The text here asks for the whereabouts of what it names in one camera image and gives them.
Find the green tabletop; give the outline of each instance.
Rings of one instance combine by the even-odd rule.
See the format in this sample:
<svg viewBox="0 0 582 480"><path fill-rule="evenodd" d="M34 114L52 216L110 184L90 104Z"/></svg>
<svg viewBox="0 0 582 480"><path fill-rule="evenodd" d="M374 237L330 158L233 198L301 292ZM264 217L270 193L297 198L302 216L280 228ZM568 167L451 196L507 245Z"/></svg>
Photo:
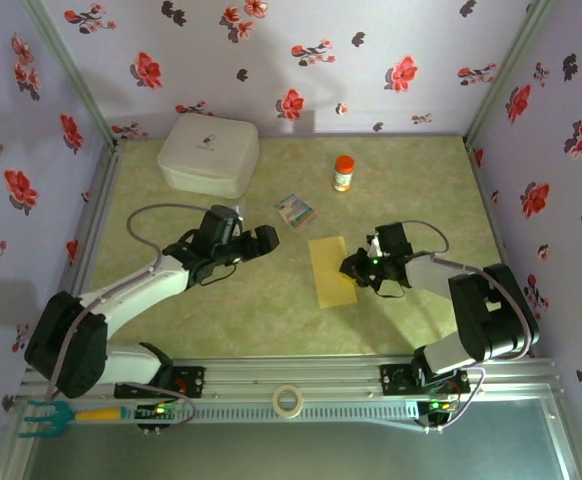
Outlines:
<svg viewBox="0 0 582 480"><path fill-rule="evenodd" d="M240 265L225 281L196 286L145 311L115 334L117 343L150 342L172 358L410 354L455 330L451 303L424 291L382 299L358 289L357 304L320 309L308 241L341 235L353 253L376 226L421 219L447 234L448 258L480 266L499 261L460 137L261 139L251 184L236 201L171 189L156 162L162 143L135 141L126 147L92 288L152 261L152 251L125 231L127 216L151 203L240 203L246 208L245 228L274 226L280 246ZM342 154L356 160L346 193L331 187L334 162ZM286 225L273 207L291 192L317 212L305 230ZM201 218L198 212L161 209L137 217L135 226L140 235L166 246ZM442 246L426 227L408 225L406 231L415 250Z"/></svg>

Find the orange bottle cap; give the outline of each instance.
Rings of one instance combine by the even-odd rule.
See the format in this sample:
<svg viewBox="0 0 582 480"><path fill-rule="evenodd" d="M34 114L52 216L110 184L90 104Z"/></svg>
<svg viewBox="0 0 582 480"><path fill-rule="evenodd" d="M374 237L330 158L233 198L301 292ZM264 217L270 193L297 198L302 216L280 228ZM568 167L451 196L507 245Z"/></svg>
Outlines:
<svg viewBox="0 0 582 480"><path fill-rule="evenodd" d="M335 161L335 169L340 173L351 173L355 167L355 160L348 155L340 155Z"/></svg>

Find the small bottle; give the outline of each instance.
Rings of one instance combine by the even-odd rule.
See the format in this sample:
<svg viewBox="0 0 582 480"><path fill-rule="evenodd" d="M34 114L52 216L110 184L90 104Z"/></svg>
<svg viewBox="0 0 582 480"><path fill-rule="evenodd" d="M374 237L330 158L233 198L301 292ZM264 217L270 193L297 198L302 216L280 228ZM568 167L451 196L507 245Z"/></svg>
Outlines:
<svg viewBox="0 0 582 480"><path fill-rule="evenodd" d="M333 188L338 192L346 192L351 188L351 177L355 168L355 160L348 155L340 155L335 161Z"/></svg>

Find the roll of tape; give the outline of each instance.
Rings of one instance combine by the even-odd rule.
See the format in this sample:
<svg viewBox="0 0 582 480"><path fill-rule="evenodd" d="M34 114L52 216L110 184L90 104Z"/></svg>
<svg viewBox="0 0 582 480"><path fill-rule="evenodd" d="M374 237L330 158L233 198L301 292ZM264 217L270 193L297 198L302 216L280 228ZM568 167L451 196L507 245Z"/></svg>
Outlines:
<svg viewBox="0 0 582 480"><path fill-rule="evenodd" d="M280 405L280 397L285 393L291 393L295 397L295 406L289 410ZM294 385L282 385L273 392L273 410L282 418L290 420L300 415L304 406L304 395L302 391Z"/></svg>

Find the white plastic box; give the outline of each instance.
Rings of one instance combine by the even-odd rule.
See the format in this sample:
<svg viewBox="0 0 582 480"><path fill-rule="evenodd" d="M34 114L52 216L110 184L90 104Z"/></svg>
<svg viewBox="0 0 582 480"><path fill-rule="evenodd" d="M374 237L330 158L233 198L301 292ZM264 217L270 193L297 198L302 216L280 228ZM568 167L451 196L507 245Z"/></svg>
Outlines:
<svg viewBox="0 0 582 480"><path fill-rule="evenodd" d="M158 155L172 188L238 198L258 163L258 130L238 120L182 115Z"/></svg>

